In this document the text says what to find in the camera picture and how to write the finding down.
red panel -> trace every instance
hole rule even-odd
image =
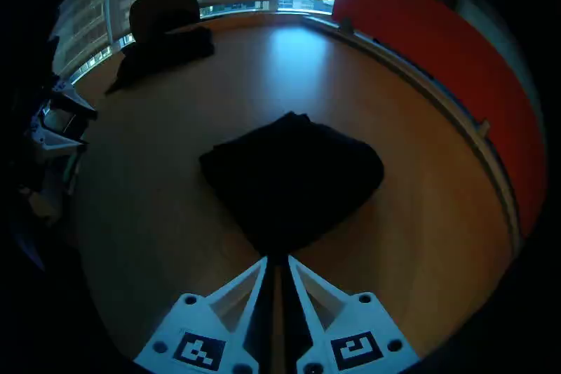
[[[333,18],[350,19],[444,84],[476,120],[489,120],[527,236],[545,198],[545,149],[530,102],[494,47],[436,0],[335,0]]]

screw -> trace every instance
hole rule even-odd
[[[158,352],[159,354],[163,354],[168,350],[168,346],[164,342],[161,342],[159,340],[158,342],[154,342],[154,344],[152,345],[152,349],[154,349],[154,351]]]
[[[323,365],[318,362],[307,363],[304,367],[304,374],[322,374]]]
[[[233,374],[252,374],[253,370],[246,363],[237,363],[232,370]]]
[[[401,343],[401,340],[399,339],[394,339],[392,341],[390,341],[388,343],[388,350],[390,352],[397,352],[398,350],[400,350],[403,346],[403,343]]]

wooden floor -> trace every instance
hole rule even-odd
[[[386,167],[372,198],[296,258],[348,293],[374,292],[426,355],[487,299],[511,258],[471,148],[398,75],[311,29],[243,28],[215,43],[211,58],[93,100],[100,119],[75,229],[117,347],[136,356],[181,293],[211,293],[257,261],[198,157],[294,111],[369,143]],[[84,77],[79,92],[92,100],[117,64]]]

white bracket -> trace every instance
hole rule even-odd
[[[288,266],[312,342],[296,361],[298,373],[399,373],[418,361],[373,293],[348,295],[292,256]],[[309,295],[330,316],[328,326]]]
[[[254,325],[252,317],[263,289],[266,268],[267,257],[207,297],[181,295],[135,363],[154,374],[217,371],[257,374],[259,363],[246,345],[248,331],[254,333],[250,326]],[[224,317],[248,294],[237,326],[228,329]],[[257,323],[267,323],[267,319]]]
[[[73,154],[80,147],[84,147],[81,142],[43,128],[37,115],[32,117],[28,133],[35,147],[36,158],[40,162],[57,156]]]

black cloth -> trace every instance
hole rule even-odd
[[[384,178],[369,145],[293,112],[214,146],[200,162],[262,255],[310,244],[362,205]]]
[[[149,74],[214,53],[212,32],[205,27],[177,34],[162,34],[148,42],[131,44],[126,47],[125,57],[117,71],[117,79],[106,94],[129,87]]]

